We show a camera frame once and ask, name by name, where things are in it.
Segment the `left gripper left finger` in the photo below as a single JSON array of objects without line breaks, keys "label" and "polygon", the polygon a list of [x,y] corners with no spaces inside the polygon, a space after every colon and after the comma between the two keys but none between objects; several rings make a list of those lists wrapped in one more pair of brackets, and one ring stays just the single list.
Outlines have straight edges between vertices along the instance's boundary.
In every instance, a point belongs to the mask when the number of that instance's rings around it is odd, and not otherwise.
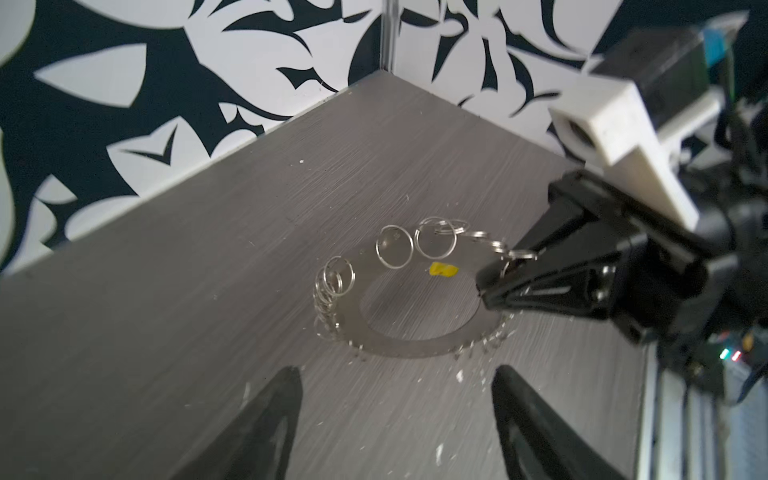
[{"label": "left gripper left finger", "polygon": [[283,479],[303,400],[301,372],[279,370],[175,479]]}]

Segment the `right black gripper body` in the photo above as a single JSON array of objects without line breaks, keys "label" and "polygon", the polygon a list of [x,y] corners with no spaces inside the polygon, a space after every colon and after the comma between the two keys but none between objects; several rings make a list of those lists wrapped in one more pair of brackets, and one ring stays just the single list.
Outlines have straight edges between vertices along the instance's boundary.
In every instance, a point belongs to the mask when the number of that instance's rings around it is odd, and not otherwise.
[{"label": "right black gripper body", "polygon": [[645,238],[645,253],[635,263],[612,315],[590,319],[614,321],[634,343],[659,341],[665,360],[700,356],[740,265],[741,227],[730,218],[731,208],[697,193],[702,224],[690,233],[591,174],[572,173],[553,182],[549,204],[559,197],[585,213],[585,223],[568,237]]}]

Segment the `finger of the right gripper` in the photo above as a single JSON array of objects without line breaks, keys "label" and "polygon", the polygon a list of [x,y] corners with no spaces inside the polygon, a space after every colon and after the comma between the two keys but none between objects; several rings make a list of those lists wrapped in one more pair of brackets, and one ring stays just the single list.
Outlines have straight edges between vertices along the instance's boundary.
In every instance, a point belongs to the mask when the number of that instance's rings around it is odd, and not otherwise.
[{"label": "finger of the right gripper", "polygon": [[525,250],[543,255],[549,248],[567,238],[585,223],[584,209],[566,197],[550,202],[547,211],[515,245],[515,250]]},{"label": "finger of the right gripper", "polygon": [[644,253],[643,236],[571,236],[534,260],[494,261],[477,273],[475,282],[491,311],[608,318]]}]

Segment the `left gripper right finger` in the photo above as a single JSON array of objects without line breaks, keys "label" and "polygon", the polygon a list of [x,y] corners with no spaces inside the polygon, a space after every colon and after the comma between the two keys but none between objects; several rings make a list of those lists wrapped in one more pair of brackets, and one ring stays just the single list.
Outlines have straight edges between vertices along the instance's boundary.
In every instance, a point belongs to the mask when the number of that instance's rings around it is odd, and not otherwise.
[{"label": "left gripper right finger", "polygon": [[510,479],[621,479],[509,365],[491,383],[492,405]]}]

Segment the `metal disc with key rings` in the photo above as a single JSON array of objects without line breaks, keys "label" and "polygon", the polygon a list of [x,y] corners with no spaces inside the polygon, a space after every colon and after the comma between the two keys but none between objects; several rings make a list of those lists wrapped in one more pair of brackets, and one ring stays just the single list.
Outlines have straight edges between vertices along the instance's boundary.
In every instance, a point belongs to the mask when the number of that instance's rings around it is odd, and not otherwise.
[{"label": "metal disc with key rings", "polygon": [[[459,358],[495,349],[508,338],[512,316],[483,306],[475,276],[497,260],[520,264],[536,257],[510,249],[466,220],[430,216],[414,226],[388,224],[319,268],[314,329],[358,355]],[[433,262],[459,272],[433,277]]]}]

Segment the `yellow key tag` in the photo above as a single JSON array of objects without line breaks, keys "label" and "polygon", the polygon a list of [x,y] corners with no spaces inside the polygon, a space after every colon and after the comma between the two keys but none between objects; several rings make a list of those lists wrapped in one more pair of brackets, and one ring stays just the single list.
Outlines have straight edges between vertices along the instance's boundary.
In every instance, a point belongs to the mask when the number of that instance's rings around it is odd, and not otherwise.
[{"label": "yellow key tag", "polygon": [[458,274],[459,268],[442,262],[433,262],[429,267],[429,274],[433,277],[451,278]]}]

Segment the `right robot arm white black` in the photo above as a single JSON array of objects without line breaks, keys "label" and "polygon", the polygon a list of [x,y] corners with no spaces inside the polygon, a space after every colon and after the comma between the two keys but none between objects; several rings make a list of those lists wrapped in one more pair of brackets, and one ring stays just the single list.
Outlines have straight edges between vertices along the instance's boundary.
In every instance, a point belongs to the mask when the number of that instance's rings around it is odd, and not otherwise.
[{"label": "right robot arm white black", "polygon": [[737,338],[767,316],[767,165],[742,120],[730,160],[673,160],[685,136],[726,115],[711,88],[656,129],[631,83],[565,94],[550,112],[587,157],[549,206],[475,281],[492,311],[610,320],[661,366],[718,397]]}]

